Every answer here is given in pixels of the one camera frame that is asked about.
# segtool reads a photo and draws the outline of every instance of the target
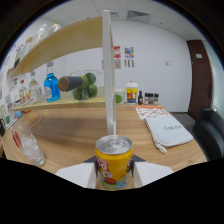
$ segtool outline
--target yellow can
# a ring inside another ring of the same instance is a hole
[[[107,189],[125,187],[132,165],[132,141],[124,136],[108,135],[96,142],[95,152],[103,186]]]

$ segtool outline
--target bag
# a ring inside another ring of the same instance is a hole
[[[194,139],[183,125],[170,114],[163,117],[147,117],[144,121],[155,146],[162,153],[166,152],[166,148],[185,144]]]

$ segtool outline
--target ceiling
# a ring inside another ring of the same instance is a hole
[[[103,10],[117,12],[118,16],[111,16],[111,21],[143,22],[168,30],[184,40],[206,40],[183,16],[152,0],[72,0],[53,8],[39,19],[46,18],[52,21],[59,19],[60,24],[67,26],[80,20],[102,16]],[[128,14],[138,16],[127,19]]]

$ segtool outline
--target wooden shelf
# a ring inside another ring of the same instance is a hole
[[[102,42],[102,17],[68,25],[44,38],[10,73],[10,78],[32,72],[51,60],[74,52],[99,48]]]
[[[46,96],[42,95],[41,102],[35,104],[26,104],[14,108],[14,111],[23,110],[44,110],[44,109],[64,109],[64,108],[105,108],[104,88],[99,87],[98,97],[86,101],[76,102],[72,97],[71,92],[60,92],[61,99],[55,102],[48,103]]]

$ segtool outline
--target can label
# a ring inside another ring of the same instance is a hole
[[[45,87],[45,95],[46,95],[46,99],[49,100],[52,98],[52,92],[51,92],[51,88],[46,86]]]
[[[128,103],[136,103],[136,97],[137,97],[137,88],[126,88],[127,92],[127,102]]]
[[[120,155],[106,155],[97,148],[95,151],[103,186],[114,190],[125,187],[131,170],[133,149]]]

